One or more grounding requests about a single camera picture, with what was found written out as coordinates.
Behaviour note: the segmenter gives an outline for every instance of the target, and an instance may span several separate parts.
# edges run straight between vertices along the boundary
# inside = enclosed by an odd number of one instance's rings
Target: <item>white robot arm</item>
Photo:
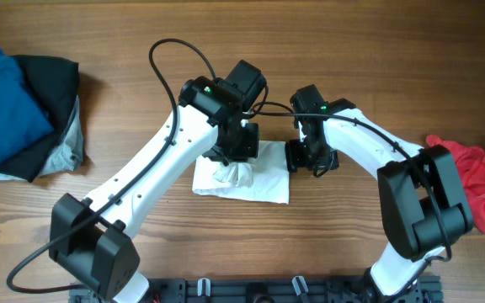
[[[397,138],[379,125],[368,120],[360,109],[344,109],[336,115],[371,125],[382,134],[395,141],[411,157],[416,157],[422,146]],[[344,120],[329,119],[323,122],[327,144],[355,160],[361,167],[377,179],[377,170],[389,162],[402,162],[405,158],[395,151],[395,147],[386,143],[375,132]],[[393,296],[424,266],[429,256],[440,254],[445,248],[439,246],[415,262],[400,256],[391,243],[386,245],[381,258],[371,267],[371,277],[386,296]]]
[[[179,124],[172,125],[168,118],[161,130],[126,164],[114,177],[87,194],[93,203],[91,210],[100,209],[110,195],[119,192],[129,183],[163,146],[172,127],[178,130],[174,142],[163,157],[147,174],[124,194],[120,202],[106,210],[102,217],[108,223],[122,221],[123,232],[134,238],[149,211],[157,203],[172,183],[195,159],[209,151],[218,139],[218,126],[207,123],[209,117],[191,105],[178,106]],[[113,298],[116,302],[138,302],[149,288],[149,282],[135,272],[128,284]]]

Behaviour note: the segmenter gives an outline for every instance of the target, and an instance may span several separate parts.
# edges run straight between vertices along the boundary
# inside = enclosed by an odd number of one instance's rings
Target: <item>blue cloth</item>
[[[18,63],[0,50],[0,163],[53,130]]]
[[[75,171],[83,162],[83,135],[80,123],[80,100],[76,97],[74,109],[68,120],[67,128],[61,135],[61,142],[50,151],[50,155],[40,171],[40,176],[62,171]],[[23,180],[0,173],[0,181]]]

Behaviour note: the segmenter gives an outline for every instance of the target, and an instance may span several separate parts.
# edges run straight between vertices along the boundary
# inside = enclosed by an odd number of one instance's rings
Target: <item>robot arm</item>
[[[136,271],[140,258],[132,238],[158,199],[197,157],[230,162],[257,156],[258,127],[243,118],[265,85],[261,71],[244,61],[226,80],[198,77],[188,81],[179,96],[178,125],[172,125],[170,116],[127,165],[81,202],[65,194],[54,205],[51,241],[104,207],[158,154],[170,131],[177,130],[159,161],[102,213],[99,223],[106,230],[94,224],[85,227],[51,247],[50,258],[100,298],[138,302],[149,283]]]
[[[449,239],[455,242],[473,227],[472,214],[451,154],[442,146],[424,149],[403,141],[368,120],[351,102],[326,103],[316,87],[302,88],[291,98],[296,113],[334,114],[359,121],[397,143],[426,174],[437,198]],[[377,179],[383,227],[389,243],[381,258],[365,274],[361,286],[368,302],[388,301],[414,281],[427,266],[428,258],[445,248],[436,214],[429,199],[419,199],[420,184],[397,146],[391,146],[374,131],[356,123],[328,119],[298,118],[301,140],[287,146],[291,168],[338,167],[341,151]]]

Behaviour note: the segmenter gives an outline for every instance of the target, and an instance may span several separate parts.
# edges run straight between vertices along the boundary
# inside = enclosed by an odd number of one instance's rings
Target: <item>crumpled white tissue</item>
[[[260,141],[258,157],[224,167],[205,157],[195,163],[192,191],[201,195],[288,204],[290,174],[285,142]]]

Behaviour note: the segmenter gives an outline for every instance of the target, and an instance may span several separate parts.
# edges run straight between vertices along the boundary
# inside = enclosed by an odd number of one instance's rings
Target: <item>gray cloth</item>
[[[50,155],[39,176],[66,170],[77,170],[83,162],[83,135],[80,123],[80,100],[76,96],[71,118],[61,135],[61,142],[50,151]],[[23,180],[22,178],[0,173],[0,181]]]

